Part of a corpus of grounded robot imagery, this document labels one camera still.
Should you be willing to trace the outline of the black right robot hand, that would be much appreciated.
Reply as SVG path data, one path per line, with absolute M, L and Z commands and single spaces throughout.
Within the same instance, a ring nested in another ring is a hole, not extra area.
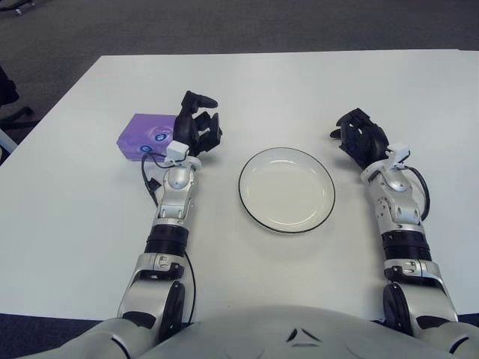
M 330 133 L 330 137 L 341 141 L 339 148 L 362 170 L 374 162 L 387 158 L 389 142 L 386 134 L 360 108 L 341 117 L 336 127 L 337 129 Z

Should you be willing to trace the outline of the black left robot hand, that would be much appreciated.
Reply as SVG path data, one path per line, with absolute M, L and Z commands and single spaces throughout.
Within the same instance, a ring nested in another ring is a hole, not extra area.
M 207 111 L 193 117 L 201 108 L 217 108 L 218 103 L 208 97 L 187 91 L 181 102 L 181 110 L 174 122 L 173 140 L 189 147 L 189 155 L 197 157 L 219 146 L 222 130 L 219 114 L 211 116 Z

